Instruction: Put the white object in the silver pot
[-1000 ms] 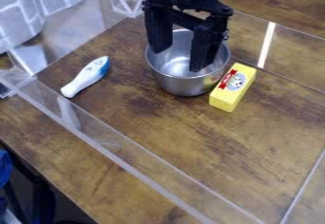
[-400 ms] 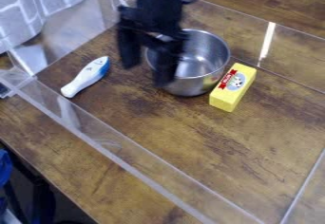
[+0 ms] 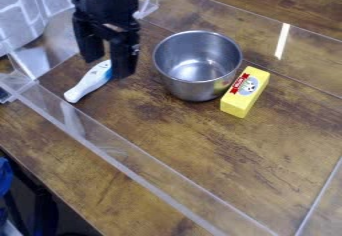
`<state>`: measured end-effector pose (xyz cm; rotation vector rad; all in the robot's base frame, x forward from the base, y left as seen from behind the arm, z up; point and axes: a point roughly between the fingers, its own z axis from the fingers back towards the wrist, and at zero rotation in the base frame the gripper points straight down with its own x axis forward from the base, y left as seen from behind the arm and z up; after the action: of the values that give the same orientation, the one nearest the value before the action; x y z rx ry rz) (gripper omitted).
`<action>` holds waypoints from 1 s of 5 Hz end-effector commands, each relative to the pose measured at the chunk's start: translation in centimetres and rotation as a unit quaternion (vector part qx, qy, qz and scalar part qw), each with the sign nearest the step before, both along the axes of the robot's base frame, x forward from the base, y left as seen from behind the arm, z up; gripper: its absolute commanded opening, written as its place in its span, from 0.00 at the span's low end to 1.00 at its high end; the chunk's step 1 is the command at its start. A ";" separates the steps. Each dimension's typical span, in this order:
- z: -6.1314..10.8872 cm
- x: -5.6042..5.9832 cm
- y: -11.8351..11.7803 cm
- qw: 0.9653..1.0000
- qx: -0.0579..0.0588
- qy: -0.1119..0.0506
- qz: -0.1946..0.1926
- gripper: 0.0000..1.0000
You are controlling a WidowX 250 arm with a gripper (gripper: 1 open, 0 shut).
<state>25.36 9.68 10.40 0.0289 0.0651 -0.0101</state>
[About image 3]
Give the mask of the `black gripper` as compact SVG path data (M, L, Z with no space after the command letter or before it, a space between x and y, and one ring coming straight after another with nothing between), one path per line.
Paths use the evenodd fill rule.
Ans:
M139 0L72 0L72 26L79 52L87 63L104 56L103 39L93 25L117 27L109 39L112 78L124 79L136 71L140 52L140 25L133 17Z

